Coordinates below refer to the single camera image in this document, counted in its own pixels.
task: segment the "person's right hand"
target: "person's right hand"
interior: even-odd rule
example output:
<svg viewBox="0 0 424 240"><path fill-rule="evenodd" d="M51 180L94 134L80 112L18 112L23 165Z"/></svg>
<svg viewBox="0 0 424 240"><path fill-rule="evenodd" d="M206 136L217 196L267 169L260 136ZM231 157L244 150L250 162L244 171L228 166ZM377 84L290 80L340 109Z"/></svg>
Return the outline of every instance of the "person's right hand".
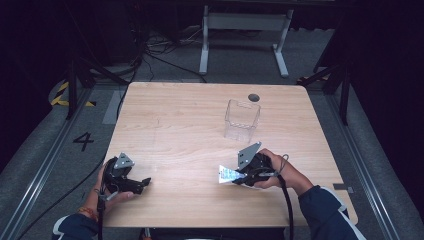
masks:
<svg viewBox="0 0 424 240"><path fill-rule="evenodd" d="M280 175L286 181L286 187L293 188L298 195L313 187L309 179L294 168L293 165L291 165L290 162L285 160L282 156L274 154L266 148L259 151L259 153L262 153L271 159L272 168L277 172L279 172L281 166L284 165ZM267 181L256 182L254 186L257 188L270 188L272 186L281 187L281 184L277 177L270 177Z"/></svg>

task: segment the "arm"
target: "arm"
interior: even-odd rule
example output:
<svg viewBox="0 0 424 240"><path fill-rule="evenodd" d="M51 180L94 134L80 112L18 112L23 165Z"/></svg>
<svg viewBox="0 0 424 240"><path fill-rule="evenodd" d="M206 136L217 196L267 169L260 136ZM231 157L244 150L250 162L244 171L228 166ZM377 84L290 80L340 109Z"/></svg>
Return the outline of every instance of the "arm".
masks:
<svg viewBox="0 0 424 240"><path fill-rule="evenodd" d="M91 188L83 206L69 216L59 219L53 227L52 240L62 239L92 239L97 234L97 200L96 190L100 189L103 176L103 166L97 176L96 184ZM133 192L120 192L110 201L106 202L105 214L107 214L115 204L127 201L134 197Z"/></svg>
<svg viewBox="0 0 424 240"><path fill-rule="evenodd" d="M291 163L268 149L262 149L260 153L271 158L272 167L276 171L284 165L280 174L286 181L286 186L293 188L299 196L300 209L308 222L312 239L365 239L348 219L344 204L331 190L314 186ZM258 188L272 186L281 188L276 177L255 183Z"/></svg>

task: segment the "clear plastic cup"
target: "clear plastic cup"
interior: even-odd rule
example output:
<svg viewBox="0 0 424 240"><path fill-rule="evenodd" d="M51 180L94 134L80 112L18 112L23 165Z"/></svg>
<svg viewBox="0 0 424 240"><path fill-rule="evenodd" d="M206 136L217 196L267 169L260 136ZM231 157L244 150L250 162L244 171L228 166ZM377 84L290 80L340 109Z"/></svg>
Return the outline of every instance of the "clear plastic cup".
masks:
<svg viewBox="0 0 424 240"><path fill-rule="evenodd" d="M231 99L225 114L226 138L249 143L258 126L261 106Z"/></svg>

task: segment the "cable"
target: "cable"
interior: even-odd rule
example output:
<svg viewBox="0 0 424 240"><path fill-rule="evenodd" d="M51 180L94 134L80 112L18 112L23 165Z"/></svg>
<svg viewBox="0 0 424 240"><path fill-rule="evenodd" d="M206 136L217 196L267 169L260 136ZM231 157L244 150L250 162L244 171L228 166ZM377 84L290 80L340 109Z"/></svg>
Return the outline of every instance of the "cable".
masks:
<svg viewBox="0 0 424 240"><path fill-rule="evenodd" d="M280 181L281 188L283 189L284 196L286 197L287 208L289 211L290 240L293 240L294 238L293 208L291 205L290 196L289 196L289 193L287 192L286 181L284 180L284 178L281 176L281 174L278 174L277 178Z"/></svg>
<svg viewBox="0 0 424 240"><path fill-rule="evenodd" d="M202 29L198 29L196 31L194 31L194 33L191 33L191 35L189 37L187 37L186 39L183 40L179 40L179 44L175 45L172 41L167 40L166 37L159 35L159 34L155 34L155 35L151 35L149 39L154 38L154 41L152 42L152 40L148 40L146 45L147 45L147 51L149 51L151 54L168 54L171 53L172 51L181 48L181 47L185 47L188 46L192 43L200 43L199 41L196 41L197 37L199 36L199 33L202 31ZM161 46L163 45L164 48L163 50L152 50L150 49L150 47L156 47L156 46Z"/></svg>
<svg viewBox="0 0 424 240"><path fill-rule="evenodd" d="M99 221L97 222L98 226L98 233L97 233L97 239L103 240L103 215L104 211L106 209L106 184L105 184L105 176L106 171L109 168L110 163L114 160L114 158L111 158L107 161L105 168L103 169L102 173L102 180L100 184L100 189L98 191L98 198L97 198L97 212L99 213Z"/></svg>
<svg viewBox="0 0 424 240"><path fill-rule="evenodd" d="M132 67L130 67L130 68L128 68L128 69L124 69L124 70L121 70L121 71L118 71L118 72L112 72L113 74L115 74L116 76L123 76L123 75L126 75L126 74L129 74L129 73L131 73L131 72L134 72L134 71L136 71L136 69L138 68L139 66L132 66ZM105 75L103 75L103 74L101 74L101 73L91 73L91 75L93 76L93 77L95 77L95 78L107 78Z"/></svg>
<svg viewBox="0 0 424 240"><path fill-rule="evenodd" d="M146 59L144 59L144 57L142 57L142 59L147 63L147 65L149 66L149 71L150 71L150 74L152 75L151 77L150 77L150 79L149 79L149 82L151 82L152 80L153 80L153 78L155 77L155 74L153 73L153 71L152 71L152 66L150 65L150 63L146 60Z"/></svg>
<svg viewBox="0 0 424 240"><path fill-rule="evenodd" d="M149 56L150 56L150 57L152 57L152 58L155 58L155 59L157 59L157 60L161 61L161 62L164 62L164 63L169 64L169 65L171 65L171 66L174 66L174 67L176 67L176 68L182 69L182 70L184 70L184 71L191 72L191 73L195 74L196 76L200 77L200 78L202 79L203 83L208 83L208 82L207 82L207 81L203 78L203 76L202 76L202 75L200 75L200 74L199 74L199 73L197 73L197 72L194 72L194 71L192 71L192 70L190 70L190 69L186 69L186 68L180 67L180 66L178 66L178 65L175 65L175 64L173 64L173 63L167 62L167 61L165 61L165 60L163 60L163 59L160 59L160 58L158 58L158 57L155 57L155 56L153 56L153 55L151 55L151 54L149 54L149 53L146 53L146 54L147 54L147 55L149 55Z"/></svg>
<svg viewBox="0 0 424 240"><path fill-rule="evenodd" d="M77 189L81 184L83 184L93 173L99 168L99 166L102 165L104 158L106 157L106 154L103 156L103 158L100 160L99 163L97 163L96 167L84 178L82 179L77 185L75 185L71 190L69 190L67 193L65 193L62 197L60 197L56 202L54 202L50 207L48 207L44 212L42 212L34 221L32 221L25 230L19 235L17 240L20 240L37 222L40 220L48 211L50 211L52 208L54 208L57 204L59 204L64 198L66 198L69 194L71 194L75 189Z"/></svg>

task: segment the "aluminum rail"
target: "aluminum rail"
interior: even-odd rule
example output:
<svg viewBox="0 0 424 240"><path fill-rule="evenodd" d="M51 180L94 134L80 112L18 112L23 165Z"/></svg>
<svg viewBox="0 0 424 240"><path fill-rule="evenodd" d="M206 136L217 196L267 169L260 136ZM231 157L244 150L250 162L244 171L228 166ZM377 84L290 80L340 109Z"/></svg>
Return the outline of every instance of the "aluminum rail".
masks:
<svg viewBox="0 0 424 240"><path fill-rule="evenodd" d="M81 90L78 106L84 106L84 104L88 101L92 90L92 88ZM22 228L22 225L28 217L29 212L31 211L35 201L37 200L41 190L43 189L44 184L46 183L47 178L49 177L50 172L52 171L59 157L59 154L62 151L64 141L66 140L66 137L68 136L75 121L78 119L78 116L81 113L82 109L82 107L78 107L73 116L69 120L67 120L62 126L46 158L41 164L34 179L29 184L24 197L22 198L13 216L10 218L9 223L7 224L2 235L0 236L0 239L9 240L17 238L17 234Z"/></svg>
<svg viewBox="0 0 424 240"><path fill-rule="evenodd" d="M342 123L338 115L339 106L335 97L333 95L326 95L326 100L330 105L330 109L332 110L334 117L337 119L338 126L349 146L350 153L353 157L353 166L355 167L359 180L364 187L368 201L370 202L377 221L380 224L385 239L400 239L396 228L393 225L393 222L386 210L386 207L384 206L380 193L378 192L374 181L368 172L367 166L365 165L364 159L359 152L352 133L350 132L349 128Z"/></svg>

